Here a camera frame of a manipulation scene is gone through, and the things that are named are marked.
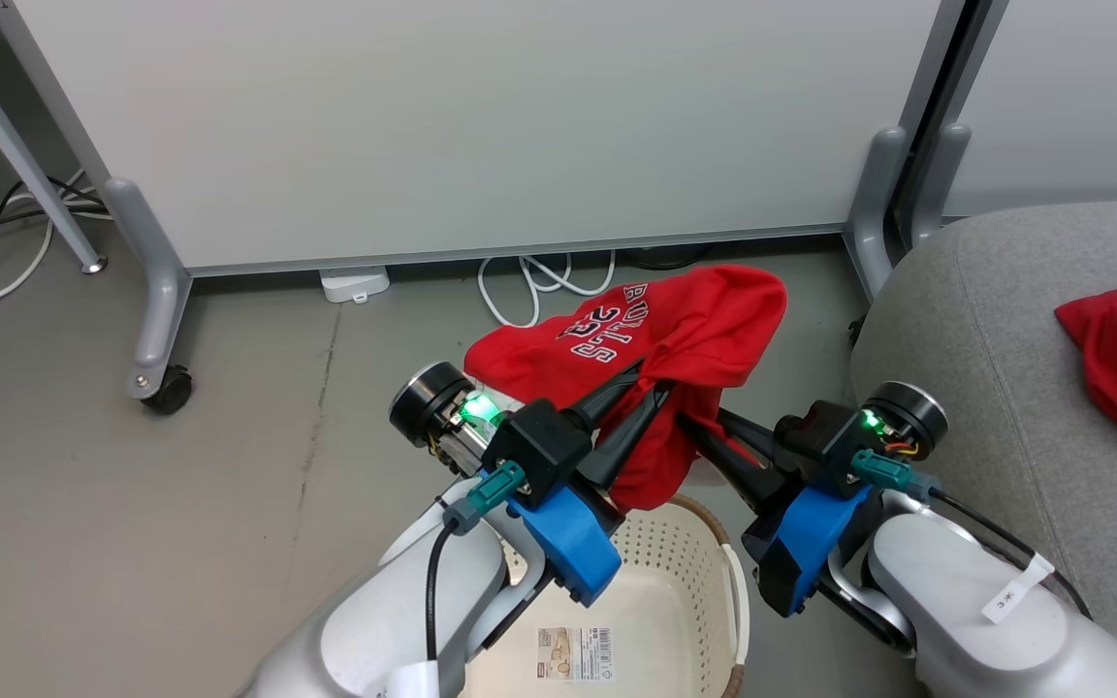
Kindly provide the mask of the black caster wheel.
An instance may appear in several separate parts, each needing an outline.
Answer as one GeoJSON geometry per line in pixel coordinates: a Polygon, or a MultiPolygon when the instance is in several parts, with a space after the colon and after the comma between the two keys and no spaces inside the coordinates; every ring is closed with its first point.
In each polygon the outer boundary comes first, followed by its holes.
{"type": "Polygon", "coordinates": [[[194,380],[190,371],[180,364],[168,365],[156,392],[139,400],[151,414],[174,415],[187,405],[194,392],[194,380]]]}

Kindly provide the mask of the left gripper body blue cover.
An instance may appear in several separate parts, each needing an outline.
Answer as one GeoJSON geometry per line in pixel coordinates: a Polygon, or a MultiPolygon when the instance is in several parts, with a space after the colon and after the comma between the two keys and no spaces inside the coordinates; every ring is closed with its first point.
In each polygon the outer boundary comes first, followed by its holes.
{"type": "MultiPolygon", "coordinates": [[[[497,426],[519,408],[502,407],[462,371],[442,362],[418,371],[399,390],[390,403],[389,420],[409,442],[447,463],[469,489],[469,480],[488,471],[483,467],[483,452],[497,426]]],[[[584,605],[601,595],[618,568],[609,533],[620,517],[602,499],[603,490],[584,480],[576,467],[566,486],[553,490],[535,511],[528,511],[516,493],[493,510],[523,523],[527,538],[540,545],[544,556],[536,570],[564,583],[584,605]]],[[[443,508],[461,496],[440,505],[441,522],[443,508]]]]}

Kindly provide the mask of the narrow white partition panel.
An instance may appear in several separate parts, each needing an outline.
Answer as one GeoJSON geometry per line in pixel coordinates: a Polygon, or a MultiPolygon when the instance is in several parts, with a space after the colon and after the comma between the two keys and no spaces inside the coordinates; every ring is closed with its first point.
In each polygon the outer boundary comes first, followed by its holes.
{"type": "Polygon", "coordinates": [[[1117,0],[1008,0],[944,213],[1117,202],[1117,0]]]}

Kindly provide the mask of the white power adapter box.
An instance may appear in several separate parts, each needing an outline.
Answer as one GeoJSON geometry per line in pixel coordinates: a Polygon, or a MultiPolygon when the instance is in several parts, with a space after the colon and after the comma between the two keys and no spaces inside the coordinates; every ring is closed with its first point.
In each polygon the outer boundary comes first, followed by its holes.
{"type": "Polygon", "coordinates": [[[389,290],[390,278],[385,266],[337,267],[319,270],[319,283],[330,303],[367,303],[367,298],[389,290]]]}

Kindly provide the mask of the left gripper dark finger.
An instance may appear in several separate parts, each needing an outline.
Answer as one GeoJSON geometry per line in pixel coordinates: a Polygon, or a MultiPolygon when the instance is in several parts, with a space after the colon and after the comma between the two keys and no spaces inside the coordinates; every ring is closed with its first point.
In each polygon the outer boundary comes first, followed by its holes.
{"type": "Polygon", "coordinates": [[[611,488],[623,472],[634,448],[643,440],[649,426],[659,415],[674,384],[659,383],[651,388],[628,415],[613,429],[603,429],[589,455],[577,463],[577,474],[590,485],[611,488]]]}
{"type": "Polygon", "coordinates": [[[607,415],[611,415],[615,411],[622,398],[632,392],[638,383],[643,363],[645,358],[639,358],[626,370],[617,372],[615,375],[608,379],[607,383],[599,385],[585,396],[573,402],[566,408],[567,419],[582,431],[589,434],[594,433],[601,428],[607,415]]]}

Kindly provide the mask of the wide white partition panel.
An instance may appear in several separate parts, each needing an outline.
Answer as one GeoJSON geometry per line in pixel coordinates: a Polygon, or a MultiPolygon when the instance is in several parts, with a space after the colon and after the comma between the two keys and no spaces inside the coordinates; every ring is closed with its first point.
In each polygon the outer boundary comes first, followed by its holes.
{"type": "Polygon", "coordinates": [[[942,0],[0,0],[191,272],[833,229],[942,0]]]}

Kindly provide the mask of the red hoodie white lettering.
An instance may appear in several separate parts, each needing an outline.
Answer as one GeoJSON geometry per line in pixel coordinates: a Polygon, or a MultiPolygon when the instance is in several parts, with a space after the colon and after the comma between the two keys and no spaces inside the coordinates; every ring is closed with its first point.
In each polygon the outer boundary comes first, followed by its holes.
{"type": "Polygon", "coordinates": [[[464,372],[521,402],[573,405],[638,364],[638,384],[607,415],[608,431],[648,389],[671,393],[634,447],[609,496],[620,511],[652,511],[678,491],[699,455],[678,417],[723,438],[723,390],[750,379],[787,309],[787,291],[766,270],[700,267],[653,283],[621,284],[532,328],[502,327],[475,341],[464,372]]]}

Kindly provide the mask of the grey fabric sofa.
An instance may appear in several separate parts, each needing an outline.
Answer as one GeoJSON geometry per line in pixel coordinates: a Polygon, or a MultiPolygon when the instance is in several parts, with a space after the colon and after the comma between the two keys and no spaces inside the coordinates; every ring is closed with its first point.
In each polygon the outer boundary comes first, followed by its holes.
{"type": "Polygon", "coordinates": [[[1117,202],[963,218],[906,255],[851,354],[855,396],[925,390],[949,432],[922,463],[1054,562],[1117,637],[1117,426],[1094,404],[1061,304],[1117,290],[1117,202]]]}

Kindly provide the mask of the grey partition foot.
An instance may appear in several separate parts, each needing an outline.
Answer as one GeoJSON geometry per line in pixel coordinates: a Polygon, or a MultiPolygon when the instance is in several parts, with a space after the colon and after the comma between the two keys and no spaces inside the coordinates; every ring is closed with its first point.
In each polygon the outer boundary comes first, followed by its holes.
{"type": "Polygon", "coordinates": [[[911,248],[941,232],[949,187],[958,174],[971,138],[972,130],[965,123],[952,122],[937,133],[928,159],[919,169],[913,202],[906,210],[911,248]]]}
{"type": "Polygon", "coordinates": [[[111,176],[101,189],[114,222],[144,270],[146,296],[127,394],[146,401],[163,393],[192,277],[146,202],[137,182],[111,176]]]}
{"type": "Polygon", "coordinates": [[[908,144],[908,132],[900,125],[873,135],[844,224],[844,247],[869,302],[894,269],[885,242],[885,220],[908,144]]]}

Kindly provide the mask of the cream perforated laundry basket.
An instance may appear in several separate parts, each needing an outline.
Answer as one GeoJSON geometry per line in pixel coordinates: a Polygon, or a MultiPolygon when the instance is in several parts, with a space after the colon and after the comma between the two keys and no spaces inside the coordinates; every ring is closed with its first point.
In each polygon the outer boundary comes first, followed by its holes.
{"type": "Polygon", "coordinates": [[[709,509],[674,496],[612,536],[622,564],[585,608],[556,584],[469,664],[460,698],[739,698],[750,648],[750,585],[709,509]],[[611,627],[615,680],[542,681],[542,627],[611,627]]]}

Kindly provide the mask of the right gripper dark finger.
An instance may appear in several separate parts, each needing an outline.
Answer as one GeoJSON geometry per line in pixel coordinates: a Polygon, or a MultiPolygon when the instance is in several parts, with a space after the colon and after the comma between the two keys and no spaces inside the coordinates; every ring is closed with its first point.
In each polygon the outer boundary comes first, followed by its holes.
{"type": "Polygon", "coordinates": [[[696,444],[697,455],[714,466],[758,517],[773,516],[789,507],[789,474],[763,469],[750,455],[731,442],[718,423],[699,423],[679,415],[679,428],[696,444]]]}
{"type": "Polygon", "coordinates": [[[776,436],[766,426],[754,423],[727,408],[719,409],[718,423],[728,441],[756,460],[758,467],[787,474],[799,472],[798,463],[781,450],[776,436]]]}

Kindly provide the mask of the grey metal table leg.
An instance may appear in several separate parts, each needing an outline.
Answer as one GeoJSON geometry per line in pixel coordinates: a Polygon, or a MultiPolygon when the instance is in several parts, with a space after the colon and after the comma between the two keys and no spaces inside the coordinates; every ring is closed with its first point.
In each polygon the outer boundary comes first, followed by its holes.
{"type": "Polygon", "coordinates": [[[30,150],[25,145],[18,131],[4,115],[0,105],[0,153],[15,169],[15,174],[32,194],[36,203],[42,208],[42,212],[48,217],[50,224],[56,227],[58,235],[68,243],[82,262],[82,272],[94,274],[104,270],[107,258],[94,250],[80,226],[75,221],[68,207],[63,203],[63,198],[56,191],[52,181],[36,162],[30,150]]]}

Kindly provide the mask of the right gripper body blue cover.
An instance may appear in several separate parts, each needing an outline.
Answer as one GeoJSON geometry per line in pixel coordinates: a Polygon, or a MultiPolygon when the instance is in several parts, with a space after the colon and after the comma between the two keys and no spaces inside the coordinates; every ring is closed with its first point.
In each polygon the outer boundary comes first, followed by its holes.
{"type": "MultiPolygon", "coordinates": [[[[904,463],[925,460],[948,433],[943,407],[908,383],[886,381],[855,408],[878,437],[870,451],[904,463]]],[[[860,481],[851,471],[842,481],[821,477],[814,482],[801,471],[789,474],[789,507],[758,517],[757,530],[745,542],[756,547],[750,555],[756,560],[762,599],[781,616],[798,613],[820,587],[830,555],[851,555],[884,520],[884,493],[894,491],[860,481]]]]}

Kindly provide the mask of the paper label sticker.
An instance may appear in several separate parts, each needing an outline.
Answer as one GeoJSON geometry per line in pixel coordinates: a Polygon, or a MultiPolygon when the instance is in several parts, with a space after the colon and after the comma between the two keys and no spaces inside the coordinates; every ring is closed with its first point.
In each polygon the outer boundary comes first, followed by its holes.
{"type": "Polygon", "coordinates": [[[536,632],[536,676],[542,681],[615,680],[615,637],[611,627],[542,627],[536,632]]]}

